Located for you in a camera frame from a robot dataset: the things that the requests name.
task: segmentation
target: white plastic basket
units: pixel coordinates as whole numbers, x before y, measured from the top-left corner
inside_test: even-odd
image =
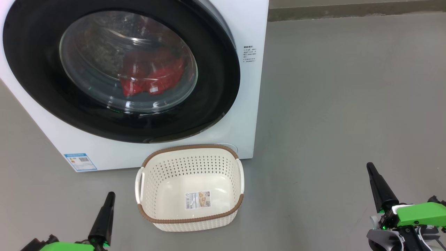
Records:
[[[206,230],[235,218],[244,193],[243,166],[226,146],[179,146],[151,154],[135,180],[142,216],[168,232]]]

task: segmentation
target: gray floor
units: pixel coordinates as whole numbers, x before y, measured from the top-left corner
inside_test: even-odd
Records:
[[[402,202],[446,199],[445,27],[446,14],[270,23],[245,200],[233,223],[199,233],[145,221],[135,169],[74,173],[0,85],[2,249],[86,238],[114,191],[112,251],[367,250],[366,162]]]

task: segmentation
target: basket label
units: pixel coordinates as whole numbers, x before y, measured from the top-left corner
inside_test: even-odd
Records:
[[[211,192],[189,192],[184,196],[186,209],[197,209],[211,206]]]

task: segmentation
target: white washing machine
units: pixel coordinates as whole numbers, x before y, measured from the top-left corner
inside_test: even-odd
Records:
[[[77,172],[252,158],[268,0],[3,0],[0,78]]]

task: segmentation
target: blue label sticker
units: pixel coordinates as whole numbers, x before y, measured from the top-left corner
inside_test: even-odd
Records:
[[[97,170],[90,158],[84,153],[64,154],[74,169],[78,172]]]

